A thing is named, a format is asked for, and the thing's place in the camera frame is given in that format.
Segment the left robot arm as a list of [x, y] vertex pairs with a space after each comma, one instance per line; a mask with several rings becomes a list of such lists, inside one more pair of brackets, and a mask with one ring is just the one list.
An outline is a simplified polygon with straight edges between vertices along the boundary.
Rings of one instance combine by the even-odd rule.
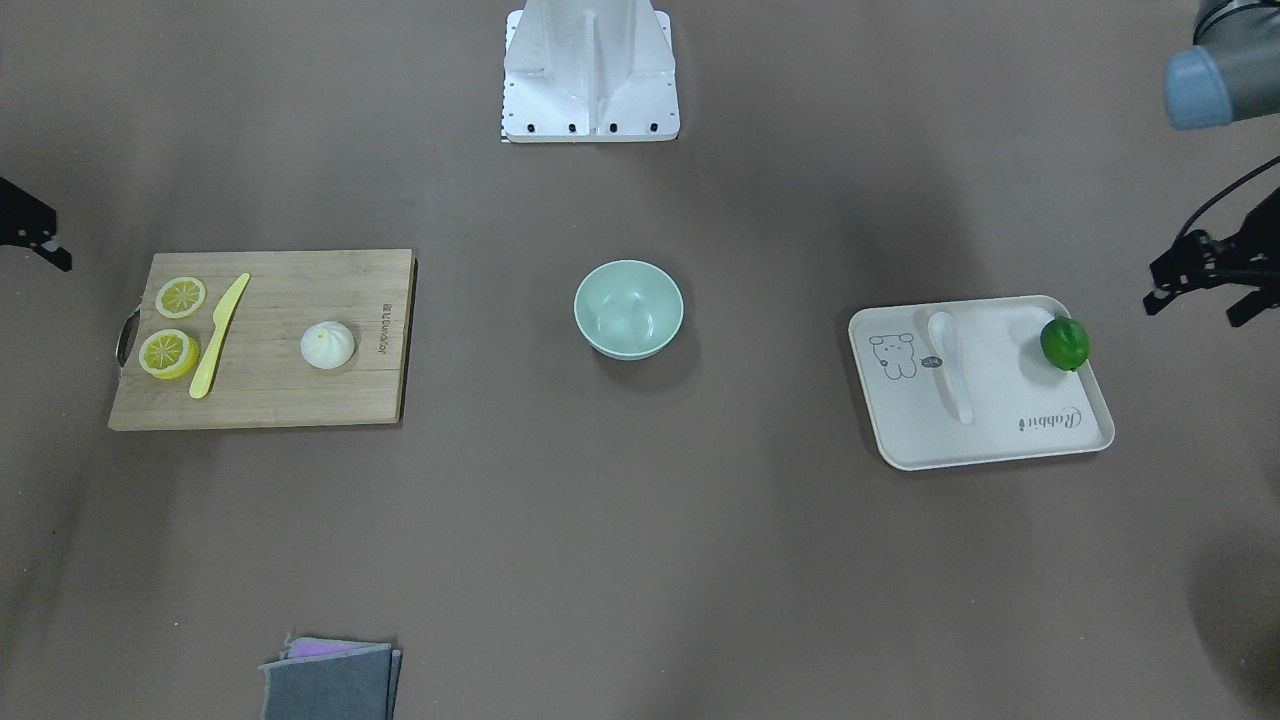
[[[1272, 117], [1279, 109], [1279, 4], [1202, 1], [1190, 46], [1174, 54], [1164, 72], [1164, 105], [1174, 129], [1210, 129]], [[1197, 208], [1170, 247], [1149, 264], [1152, 290], [1143, 299], [1153, 316], [1190, 292], [1225, 284], [1247, 293], [1228, 310], [1242, 327], [1279, 305], [1279, 192], [1251, 209], [1233, 234], [1216, 240], [1196, 223], [1243, 184], [1277, 168], [1271, 158]]]

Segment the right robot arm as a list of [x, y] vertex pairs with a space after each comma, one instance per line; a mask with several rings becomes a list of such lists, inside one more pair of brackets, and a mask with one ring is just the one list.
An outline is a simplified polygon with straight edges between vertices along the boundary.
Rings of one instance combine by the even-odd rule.
[[1, 245], [29, 250], [61, 272], [73, 258], [58, 238], [58, 213], [9, 179], [1, 178]]

